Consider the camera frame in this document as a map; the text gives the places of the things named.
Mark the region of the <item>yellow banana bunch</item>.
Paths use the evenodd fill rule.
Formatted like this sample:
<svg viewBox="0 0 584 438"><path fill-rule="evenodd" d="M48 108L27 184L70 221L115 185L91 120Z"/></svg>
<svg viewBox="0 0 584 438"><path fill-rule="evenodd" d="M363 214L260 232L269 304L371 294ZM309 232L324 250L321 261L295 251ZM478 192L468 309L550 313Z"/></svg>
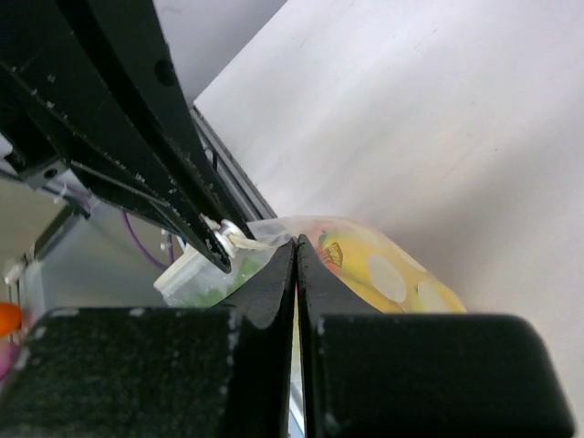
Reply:
<svg viewBox="0 0 584 438"><path fill-rule="evenodd" d="M377 230L324 221L308 238L323 265L383 313L465 312L449 287Z"/></svg>

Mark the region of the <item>white radish with leaves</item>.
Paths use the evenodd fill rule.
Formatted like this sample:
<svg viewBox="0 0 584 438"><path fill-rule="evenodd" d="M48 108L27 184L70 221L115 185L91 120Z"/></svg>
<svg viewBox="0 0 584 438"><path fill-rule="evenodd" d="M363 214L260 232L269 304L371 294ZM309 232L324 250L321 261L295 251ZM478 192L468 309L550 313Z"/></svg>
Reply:
<svg viewBox="0 0 584 438"><path fill-rule="evenodd" d="M245 257L235 261L234 270L229 274L216 270L214 266L204 267L164 300L170 307L212 307L230 296L265 265L266 260Z"/></svg>

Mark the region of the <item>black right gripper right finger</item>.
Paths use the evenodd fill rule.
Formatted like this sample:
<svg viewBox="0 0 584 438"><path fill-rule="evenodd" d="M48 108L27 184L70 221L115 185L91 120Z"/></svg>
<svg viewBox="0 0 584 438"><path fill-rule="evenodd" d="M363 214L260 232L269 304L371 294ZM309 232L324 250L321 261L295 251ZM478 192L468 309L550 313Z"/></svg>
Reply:
<svg viewBox="0 0 584 438"><path fill-rule="evenodd" d="M542 338L506 314L384 314L297 244L309 437L570 437L576 426Z"/></svg>

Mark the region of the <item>clear zip top bag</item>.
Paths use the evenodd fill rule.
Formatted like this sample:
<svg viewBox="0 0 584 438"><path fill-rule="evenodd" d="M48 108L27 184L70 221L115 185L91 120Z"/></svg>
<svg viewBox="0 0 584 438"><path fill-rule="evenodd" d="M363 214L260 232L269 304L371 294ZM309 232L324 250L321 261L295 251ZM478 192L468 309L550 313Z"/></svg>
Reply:
<svg viewBox="0 0 584 438"><path fill-rule="evenodd" d="M266 260L267 265L280 246L285 245L291 239L299 240L301 237L305 237L307 241L302 249L299 250L299 254L302 257L302 264L306 265L307 269L310 271L321 271L325 275L331 275L347 287L323 265L314 246L309 241L308 233L315 226L324 221L349 221L358 224L350 219L342 217L280 217L249 223L248 226L252 232L252 236L250 237L246 237L239 227L227 220L223 220L221 223L212 223L211 228L215 237L217 237L220 246L226 251L228 260L231 264L230 272L225 274L229 274L234 270L234 263L236 260L241 260L245 257L250 257L256 260ZM182 255L180 255L153 283L154 288L162 294L163 299L177 289L178 286L194 277L204 267L214 266L216 270L221 271L192 246L183 245L182 249ZM356 296L358 300L365 302L351 291L351 289L349 289L349 291Z"/></svg>

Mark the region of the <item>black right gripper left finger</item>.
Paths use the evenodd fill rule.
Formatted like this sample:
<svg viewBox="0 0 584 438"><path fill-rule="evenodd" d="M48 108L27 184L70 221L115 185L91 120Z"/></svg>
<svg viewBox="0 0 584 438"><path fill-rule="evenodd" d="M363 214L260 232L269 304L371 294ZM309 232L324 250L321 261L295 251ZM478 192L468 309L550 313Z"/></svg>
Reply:
<svg viewBox="0 0 584 438"><path fill-rule="evenodd" d="M295 246L210 308L58 308L1 390L4 437L284 437Z"/></svg>

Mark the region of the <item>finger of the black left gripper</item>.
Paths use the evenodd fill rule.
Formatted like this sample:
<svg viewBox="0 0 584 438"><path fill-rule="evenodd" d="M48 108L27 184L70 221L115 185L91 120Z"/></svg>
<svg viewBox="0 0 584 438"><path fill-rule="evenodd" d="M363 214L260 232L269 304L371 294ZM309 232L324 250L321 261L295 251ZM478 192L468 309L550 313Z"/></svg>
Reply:
<svg viewBox="0 0 584 438"><path fill-rule="evenodd" d="M131 155L143 141L57 6L1 4L1 130L15 147L52 152L98 198L165 227L223 271L231 264L206 218L185 236L141 182Z"/></svg>
<svg viewBox="0 0 584 438"><path fill-rule="evenodd" d="M250 232L243 210L214 173L186 104L151 1L57 4L143 144L129 162L185 236L205 219Z"/></svg>

